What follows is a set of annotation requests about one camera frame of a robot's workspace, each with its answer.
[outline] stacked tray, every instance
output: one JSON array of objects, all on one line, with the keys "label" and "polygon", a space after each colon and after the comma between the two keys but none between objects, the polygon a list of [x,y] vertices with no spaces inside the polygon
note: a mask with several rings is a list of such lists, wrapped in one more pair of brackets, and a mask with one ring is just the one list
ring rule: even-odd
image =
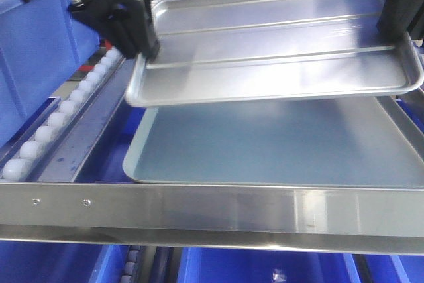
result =
[{"label": "stacked tray", "polygon": [[[161,107],[146,112],[125,172],[154,183],[422,186],[423,135],[389,97],[361,97],[423,80],[408,36],[379,35],[383,3],[161,2],[162,49],[138,59],[127,90],[129,103]],[[271,100],[243,101],[261,99]]]},{"label": "stacked tray", "polygon": [[244,231],[260,243],[242,246],[422,253],[424,135],[389,95],[423,70],[407,34],[378,34],[383,4],[158,4],[162,49],[137,60],[126,94],[149,107],[123,163],[144,183],[144,226],[220,231],[214,245]]}]

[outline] metal tray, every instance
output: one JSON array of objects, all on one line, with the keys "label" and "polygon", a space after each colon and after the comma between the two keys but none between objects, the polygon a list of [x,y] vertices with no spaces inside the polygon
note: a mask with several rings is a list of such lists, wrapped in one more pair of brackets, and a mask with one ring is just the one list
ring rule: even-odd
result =
[{"label": "metal tray", "polygon": [[376,28],[384,0],[165,0],[161,49],[139,57],[126,99],[137,107],[253,99],[395,95],[423,69],[407,34]]},{"label": "metal tray", "polygon": [[424,186],[424,135],[390,97],[148,109],[123,163],[139,182]]}]

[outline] bolt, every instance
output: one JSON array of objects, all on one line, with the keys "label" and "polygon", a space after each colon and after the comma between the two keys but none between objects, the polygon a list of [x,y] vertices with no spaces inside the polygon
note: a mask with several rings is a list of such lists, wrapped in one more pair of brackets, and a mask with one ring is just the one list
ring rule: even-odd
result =
[{"label": "bolt", "polygon": [[90,199],[84,199],[84,200],[82,201],[82,204],[83,204],[85,207],[89,207],[89,206],[91,206],[91,200],[90,200]]},{"label": "bolt", "polygon": [[80,7],[83,5],[82,0],[71,0],[71,4],[76,6],[76,7]]}]

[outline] stainless steel frame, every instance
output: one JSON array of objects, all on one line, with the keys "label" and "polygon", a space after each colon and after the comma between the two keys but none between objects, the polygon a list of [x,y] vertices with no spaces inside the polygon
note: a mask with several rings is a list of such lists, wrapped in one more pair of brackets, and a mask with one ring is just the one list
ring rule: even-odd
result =
[{"label": "stainless steel frame", "polygon": [[132,66],[121,65],[44,159],[44,182],[0,184],[0,238],[424,253],[422,188],[71,183],[104,160],[99,148],[124,122]]}]

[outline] blue panel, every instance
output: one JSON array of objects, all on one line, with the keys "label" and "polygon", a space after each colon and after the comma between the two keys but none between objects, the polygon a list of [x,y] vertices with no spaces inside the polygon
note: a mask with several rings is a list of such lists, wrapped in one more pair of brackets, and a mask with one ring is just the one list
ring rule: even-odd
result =
[{"label": "blue panel", "polygon": [[178,283],[360,283],[353,259],[332,253],[185,248]]},{"label": "blue panel", "polygon": [[[118,282],[128,247],[109,247],[2,241],[0,242],[0,282]],[[93,275],[93,271],[101,269],[103,264],[110,266],[104,272],[110,276],[103,275],[100,280],[100,276]]]},{"label": "blue panel", "polygon": [[0,0],[0,147],[96,50],[68,0]]},{"label": "blue panel", "polygon": [[398,256],[411,283],[424,282],[424,256]]},{"label": "blue panel", "polygon": [[118,283],[125,265],[128,246],[103,246],[88,283]]},{"label": "blue panel", "polygon": [[375,283],[424,282],[424,256],[368,255],[366,259]]}]

